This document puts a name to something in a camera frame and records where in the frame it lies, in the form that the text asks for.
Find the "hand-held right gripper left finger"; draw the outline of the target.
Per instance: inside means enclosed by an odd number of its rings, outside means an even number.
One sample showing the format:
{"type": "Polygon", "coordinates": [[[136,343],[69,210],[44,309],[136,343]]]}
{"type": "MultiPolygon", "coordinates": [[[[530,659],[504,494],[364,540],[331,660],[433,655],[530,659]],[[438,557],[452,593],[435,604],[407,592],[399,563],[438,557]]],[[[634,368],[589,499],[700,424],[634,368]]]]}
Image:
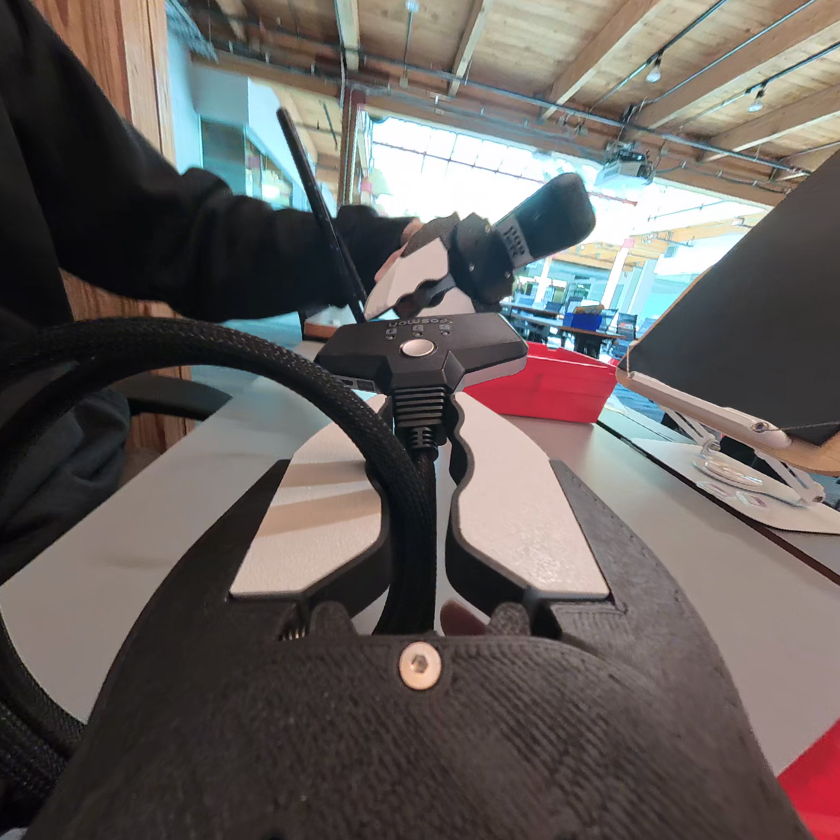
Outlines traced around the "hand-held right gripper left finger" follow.
{"type": "Polygon", "coordinates": [[[364,457],[331,423],[294,454],[230,586],[238,599],[314,595],[372,550],[383,501],[364,457]]]}

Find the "ceiling projector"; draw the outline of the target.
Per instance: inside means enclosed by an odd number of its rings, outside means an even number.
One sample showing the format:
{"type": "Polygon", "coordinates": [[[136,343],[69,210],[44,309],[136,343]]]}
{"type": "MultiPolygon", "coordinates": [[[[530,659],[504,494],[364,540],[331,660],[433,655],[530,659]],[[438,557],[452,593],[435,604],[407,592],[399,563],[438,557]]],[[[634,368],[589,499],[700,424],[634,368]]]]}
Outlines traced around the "ceiling projector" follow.
{"type": "Polygon", "coordinates": [[[644,152],[621,148],[597,172],[594,186],[599,188],[643,188],[655,180],[655,167],[644,152]]]}

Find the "black switch hub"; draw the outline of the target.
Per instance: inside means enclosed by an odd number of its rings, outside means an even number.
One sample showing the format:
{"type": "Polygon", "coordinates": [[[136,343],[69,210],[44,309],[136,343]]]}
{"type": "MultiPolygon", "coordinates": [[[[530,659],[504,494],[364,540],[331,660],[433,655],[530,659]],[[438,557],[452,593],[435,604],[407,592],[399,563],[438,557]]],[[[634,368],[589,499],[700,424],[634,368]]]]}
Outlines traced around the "black switch hub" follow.
{"type": "Polygon", "coordinates": [[[354,390],[387,397],[394,435],[414,454],[446,442],[453,394],[519,373],[528,351],[500,314],[480,312],[346,325],[316,364],[354,390]]]}

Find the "person's black clothing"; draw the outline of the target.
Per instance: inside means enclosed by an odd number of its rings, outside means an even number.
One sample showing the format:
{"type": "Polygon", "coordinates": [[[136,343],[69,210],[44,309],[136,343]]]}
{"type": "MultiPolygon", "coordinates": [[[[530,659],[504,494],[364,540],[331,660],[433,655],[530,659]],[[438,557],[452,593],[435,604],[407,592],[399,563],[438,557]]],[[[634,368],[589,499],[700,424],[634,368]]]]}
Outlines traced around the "person's black clothing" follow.
{"type": "Polygon", "coordinates": [[[128,402],[108,388],[82,399],[33,443],[2,483],[2,582],[119,488],[130,426],[128,402]]]}

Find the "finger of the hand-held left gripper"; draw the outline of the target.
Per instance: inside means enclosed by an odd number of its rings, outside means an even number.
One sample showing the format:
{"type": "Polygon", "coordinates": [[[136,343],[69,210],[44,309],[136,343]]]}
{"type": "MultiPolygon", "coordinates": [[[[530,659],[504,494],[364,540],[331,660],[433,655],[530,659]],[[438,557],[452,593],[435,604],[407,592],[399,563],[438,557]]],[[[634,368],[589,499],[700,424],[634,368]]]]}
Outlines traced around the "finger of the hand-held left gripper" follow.
{"type": "Polygon", "coordinates": [[[460,314],[476,313],[475,303],[462,290],[453,287],[446,291],[441,301],[421,310],[418,314],[410,316],[410,319],[443,319],[460,314]]]}
{"type": "Polygon", "coordinates": [[[435,238],[412,253],[408,248],[376,281],[364,305],[367,322],[393,312],[399,319],[414,319],[438,305],[455,288],[448,264],[448,248],[435,238]]]}

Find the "black braided cable green plugs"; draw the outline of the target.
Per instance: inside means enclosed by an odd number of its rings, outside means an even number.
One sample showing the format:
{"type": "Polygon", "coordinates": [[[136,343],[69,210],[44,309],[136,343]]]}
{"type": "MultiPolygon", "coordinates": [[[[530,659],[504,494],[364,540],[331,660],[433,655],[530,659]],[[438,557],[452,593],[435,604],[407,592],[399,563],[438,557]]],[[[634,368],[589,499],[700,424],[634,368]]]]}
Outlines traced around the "black braided cable green plugs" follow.
{"type": "Polygon", "coordinates": [[[353,320],[355,322],[364,322],[363,304],[365,294],[360,275],[346,244],[343,242],[339,231],[333,223],[333,217],[323,200],[293,118],[290,116],[288,110],[282,106],[276,111],[276,118],[300,176],[311,213],[316,218],[321,233],[327,243],[332,267],[335,269],[342,291],[348,300],[353,320]]]}

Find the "wooden post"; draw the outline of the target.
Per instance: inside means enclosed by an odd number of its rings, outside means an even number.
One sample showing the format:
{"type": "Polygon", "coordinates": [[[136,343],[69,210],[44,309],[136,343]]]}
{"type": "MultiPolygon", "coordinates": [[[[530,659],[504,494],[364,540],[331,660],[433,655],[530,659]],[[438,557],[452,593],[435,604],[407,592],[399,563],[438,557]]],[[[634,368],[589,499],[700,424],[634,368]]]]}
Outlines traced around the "wooden post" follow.
{"type": "MultiPolygon", "coordinates": [[[[58,36],[91,73],[119,114],[171,163],[175,136],[163,1],[34,1],[58,36]]],[[[77,320],[142,316],[171,318],[158,301],[113,295],[62,273],[77,320]]],[[[132,420],[129,464],[141,468],[180,441],[194,421],[143,414],[132,420]]]]}

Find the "red plastic bin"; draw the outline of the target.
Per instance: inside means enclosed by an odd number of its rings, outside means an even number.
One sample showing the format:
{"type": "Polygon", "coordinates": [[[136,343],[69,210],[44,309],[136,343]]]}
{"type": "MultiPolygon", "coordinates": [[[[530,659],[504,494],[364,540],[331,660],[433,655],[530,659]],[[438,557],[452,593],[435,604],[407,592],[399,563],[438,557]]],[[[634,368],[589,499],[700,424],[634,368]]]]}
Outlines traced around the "red plastic bin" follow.
{"type": "Polygon", "coordinates": [[[500,415],[594,424],[615,386],[615,363],[528,343],[522,371],[465,391],[500,415]]]}

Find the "grey desk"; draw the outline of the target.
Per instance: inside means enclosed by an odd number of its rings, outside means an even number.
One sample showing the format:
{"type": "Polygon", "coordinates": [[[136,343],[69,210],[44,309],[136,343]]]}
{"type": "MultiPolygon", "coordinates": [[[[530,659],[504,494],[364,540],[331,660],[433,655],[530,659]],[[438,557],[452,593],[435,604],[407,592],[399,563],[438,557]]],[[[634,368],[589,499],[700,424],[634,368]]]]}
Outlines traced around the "grey desk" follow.
{"type": "MultiPolygon", "coordinates": [[[[2,587],[18,653],[86,719],[172,566],[328,419],[258,379],[2,587]]],[[[513,417],[656,554],[715,638],[773,770],[838,720],[838,583],[602,426],[513,417]]]]}

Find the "white board stand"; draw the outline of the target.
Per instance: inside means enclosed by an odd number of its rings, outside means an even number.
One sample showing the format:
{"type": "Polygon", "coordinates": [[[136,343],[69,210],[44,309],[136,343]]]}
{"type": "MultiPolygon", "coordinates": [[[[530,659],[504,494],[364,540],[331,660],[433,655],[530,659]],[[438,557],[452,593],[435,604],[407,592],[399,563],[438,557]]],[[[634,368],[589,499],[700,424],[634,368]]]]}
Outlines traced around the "white board stand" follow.
{"type": "Polygon", "coordinates": [[[778,531],[838,536],[839,513],[812,475],[838,476],[838,435],[808,443],[792,431],[726,406],[703,401],[640,373],[616,370],[617,381],[661,406],[688,443],[633,438],[662,466],[730,511],[778,531]],[[715,433],[751,447],[773,477],[721,452],[715,433]]]}

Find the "red bin with black divider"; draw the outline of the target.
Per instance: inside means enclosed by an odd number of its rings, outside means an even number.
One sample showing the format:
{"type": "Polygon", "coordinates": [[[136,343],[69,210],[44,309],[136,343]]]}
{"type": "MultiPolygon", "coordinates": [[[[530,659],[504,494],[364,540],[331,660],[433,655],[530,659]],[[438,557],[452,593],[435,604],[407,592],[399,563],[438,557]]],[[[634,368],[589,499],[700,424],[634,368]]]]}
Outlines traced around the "red bin with black divider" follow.
{"type": "Polygon", "coordinates": [[[779,775],[779,783],[815,839],[839,839],[839,721],[779,775]]]}

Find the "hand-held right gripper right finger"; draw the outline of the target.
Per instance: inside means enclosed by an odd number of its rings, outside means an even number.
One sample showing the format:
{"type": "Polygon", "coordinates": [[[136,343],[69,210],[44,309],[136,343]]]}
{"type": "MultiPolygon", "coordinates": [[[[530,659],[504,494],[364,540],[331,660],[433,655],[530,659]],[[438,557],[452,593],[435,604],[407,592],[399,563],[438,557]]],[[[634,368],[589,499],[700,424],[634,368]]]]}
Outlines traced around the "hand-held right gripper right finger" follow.
{"type": "Polygon", "coordinates": [[[483,613],[606,602],[610,588],[550,457],[472,396],[452,397],[446,574],[483,613]]]}

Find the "person's left hand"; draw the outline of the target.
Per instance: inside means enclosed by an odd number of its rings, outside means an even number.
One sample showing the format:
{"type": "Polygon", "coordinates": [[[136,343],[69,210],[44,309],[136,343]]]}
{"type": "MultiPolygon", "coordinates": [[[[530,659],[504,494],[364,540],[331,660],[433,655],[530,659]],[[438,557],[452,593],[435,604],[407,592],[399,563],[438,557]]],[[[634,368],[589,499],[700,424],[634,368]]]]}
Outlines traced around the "person's left hand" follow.
{"type": "Polygon", "coordinates": [[[408,242],[411,238],[418,233],[424,226],[424,222],[419,219],[418,217],[413,217],[409,224],[407,224],[402,231],[401,240],[400,240],[400,247],[393,251],[382,266],[377,270],[376,274],[374,275],[374,282],[378,283],[387,273],[387,271],[391,268],[391,266],[401,257],[405,247],[407,246],[408,242]]]}

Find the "person's left forearm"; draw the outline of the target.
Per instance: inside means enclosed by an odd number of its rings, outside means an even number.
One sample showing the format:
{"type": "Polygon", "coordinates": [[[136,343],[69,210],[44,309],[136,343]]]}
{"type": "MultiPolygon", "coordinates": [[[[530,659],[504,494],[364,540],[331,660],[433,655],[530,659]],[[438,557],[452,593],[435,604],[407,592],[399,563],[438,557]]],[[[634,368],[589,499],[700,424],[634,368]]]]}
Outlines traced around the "person's left forearm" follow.
{"type": "Polygon", "coordinates": [[[1,42],[3,342],[72,321],[62,270],[210,322],[349,304],[313,214],[180,174],[32,3],[1,42]]]}

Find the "person's right hand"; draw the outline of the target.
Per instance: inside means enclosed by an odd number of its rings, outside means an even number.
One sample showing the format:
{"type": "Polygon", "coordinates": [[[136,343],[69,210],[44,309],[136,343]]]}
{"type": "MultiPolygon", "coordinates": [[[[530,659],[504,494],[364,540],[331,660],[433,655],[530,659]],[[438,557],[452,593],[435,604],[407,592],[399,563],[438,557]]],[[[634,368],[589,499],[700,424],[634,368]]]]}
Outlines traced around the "person's right hand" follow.
{"type": "Polygon", "coordinates": [[[488,624],[454,600],[446,601],[439,613],[442,634],[447,637],[477,637],[487,634],[488,624]]]}

